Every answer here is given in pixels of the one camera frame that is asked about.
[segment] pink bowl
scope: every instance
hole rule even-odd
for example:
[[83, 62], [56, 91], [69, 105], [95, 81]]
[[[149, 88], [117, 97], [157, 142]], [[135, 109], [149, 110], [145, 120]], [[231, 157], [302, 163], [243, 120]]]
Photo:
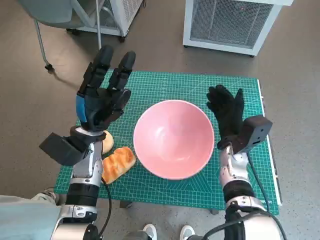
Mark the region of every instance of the pink bowl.
[[189, 178], [210, 160], [214, 129], [207, 115], [182, 100], [161, 101], [139, 118], [133, 133], [135, 153], [154, 175], [164, 179]]

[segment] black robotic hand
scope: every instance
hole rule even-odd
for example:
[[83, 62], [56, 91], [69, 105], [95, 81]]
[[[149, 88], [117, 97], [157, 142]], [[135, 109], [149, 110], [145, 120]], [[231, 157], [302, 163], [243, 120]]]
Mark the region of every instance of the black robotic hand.
[[240, 88], [234, 97], [223, 85], [211, 86], [206, 97], [206, 105], [218, 122], [221, 139], [238, 135], [243, 125], [243, 90]]

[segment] bread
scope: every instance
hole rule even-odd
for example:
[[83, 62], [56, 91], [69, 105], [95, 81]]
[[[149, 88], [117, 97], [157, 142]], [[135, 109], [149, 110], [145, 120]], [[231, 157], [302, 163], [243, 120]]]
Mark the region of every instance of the bread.
[[106, 154], [110, 152], [112, 147], [114, 146], [114, 138], [107, 130], [103, 131], [105, 133], [105, 139], [102, 141], [102, 154]]
[[107, 184], [125, 174], [136, 162], [136, 157], [127, 146], [117, 148], [113, 154], [102, 161], [102, 177]]

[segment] wheel caster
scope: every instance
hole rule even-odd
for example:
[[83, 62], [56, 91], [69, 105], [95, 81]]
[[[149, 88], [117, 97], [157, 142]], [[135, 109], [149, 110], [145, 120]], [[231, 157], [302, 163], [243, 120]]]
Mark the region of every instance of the wheel caster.
[[126, 37], [125, 36], [119, 36], [119, 42], [120, 43], [124, 43], [126, 40]]
[[54, 72], [55, 71], [54, 67], [51, 64], [45, 65], [44, 68], [47, 69], [48, 72]]
[[129, 209], [132, 207], [132, 201], [120, 201], [120, 208], [121, 209]]
[[72, 35], [75, 35], [75, 36], [79, 36], [80, 35], [80, 31], [78, 29], [70, 29], [70, 28], [67, 28], [66, 31], [68, 33], [71, 33]]
[[210, 213], [212, 214], [212, 215], [218, 215], [219, 214], [219, 211], [218, 210], [216, 210], [216, 209], [209, 209], [209, 211], [210, 211]]

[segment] sneaker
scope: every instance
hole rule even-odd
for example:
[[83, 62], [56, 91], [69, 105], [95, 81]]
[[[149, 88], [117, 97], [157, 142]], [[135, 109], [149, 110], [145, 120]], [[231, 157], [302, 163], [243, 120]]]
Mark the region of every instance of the sneaker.
[[54, 193], [54, 188], [53, 188], [53, 187], [44, 190], [44, 191], [42, 192], [42, 194], [45, 194], [45, 195], [51, 197], [51, 198], [54, 200], [55, 205], [58, 205], [59, 200], [60, 200], [59, 194], [55, 194], [55, 193]]
[[184, 225], [180, 232], [180, 240], [187, 240], [192, 235], [195, 235], [195, 230], [192, 226]]
[[152, 240], [157, 240], [157, 230], [152, 224], [145, 225], [142, 231], [146, 232]]

